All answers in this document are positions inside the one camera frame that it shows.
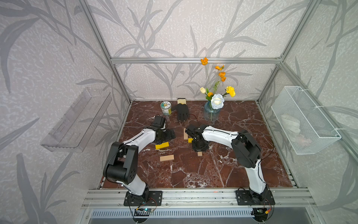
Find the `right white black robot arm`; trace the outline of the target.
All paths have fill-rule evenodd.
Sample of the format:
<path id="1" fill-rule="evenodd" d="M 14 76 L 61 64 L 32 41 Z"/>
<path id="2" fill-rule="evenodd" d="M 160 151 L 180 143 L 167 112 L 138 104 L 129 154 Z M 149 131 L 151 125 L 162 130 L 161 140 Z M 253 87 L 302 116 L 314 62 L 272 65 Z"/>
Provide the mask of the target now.
<path id="1" fill-rule="evenodd" d="M 210 142 L 216 142 L 233 149 L 237 162 L 242 165 L 249 178 L 249 191 L 262 195 L 266 188 L 261 169 L 261 147 L 248 131 L 231 132 L 202 125 L 189 125 L 185 133 L 192 138 L 194 151 L 206 151 Z"/>

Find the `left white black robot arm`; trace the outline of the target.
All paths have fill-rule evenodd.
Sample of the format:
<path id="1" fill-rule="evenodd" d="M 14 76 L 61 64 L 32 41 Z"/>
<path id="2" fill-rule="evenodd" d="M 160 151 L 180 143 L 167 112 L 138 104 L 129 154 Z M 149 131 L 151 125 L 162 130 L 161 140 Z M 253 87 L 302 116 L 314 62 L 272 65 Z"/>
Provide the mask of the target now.
<path id="1" fill-rule="evenodd" d="M 144 195 L 147 184 L 137 175 L 139 153 L 150 143 L 161 144 L 175 138 L 172 129 L 144 128 L 129 140 L 114 142 L 103 168 L 103 176 L 112 183 L 122 184 L 133 195 Z"/>

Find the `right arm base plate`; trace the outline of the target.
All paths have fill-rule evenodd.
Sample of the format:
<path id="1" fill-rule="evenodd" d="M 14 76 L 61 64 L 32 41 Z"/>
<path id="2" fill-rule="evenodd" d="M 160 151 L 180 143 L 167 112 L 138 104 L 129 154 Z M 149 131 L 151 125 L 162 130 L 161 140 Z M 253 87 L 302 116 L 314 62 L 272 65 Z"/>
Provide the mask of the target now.
<path id="1" fill-rule="evenodd" d="M 235 196 L 238 205 L 256 206 L 256 205 L 275 205 L 275 200 L 272 192 L 265 188 L 261 194 L 252 190 L 238 189 L 235 191 Z"/>

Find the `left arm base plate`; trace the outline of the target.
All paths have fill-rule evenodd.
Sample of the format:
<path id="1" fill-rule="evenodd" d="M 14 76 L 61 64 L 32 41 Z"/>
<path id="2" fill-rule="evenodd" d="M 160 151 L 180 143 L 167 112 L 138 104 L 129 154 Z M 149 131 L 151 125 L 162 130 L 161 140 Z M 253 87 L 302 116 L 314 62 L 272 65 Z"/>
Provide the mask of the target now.
<path id="1" fill-rule="evenodd" d="M 126 193 L 124 206 L 134 207 L 140 205 L 147 206 L 161 206 L 163 198 L 163 191 L 145 190 L 143 195 L 137 196 L 131 194 L 129 191 Z"/>

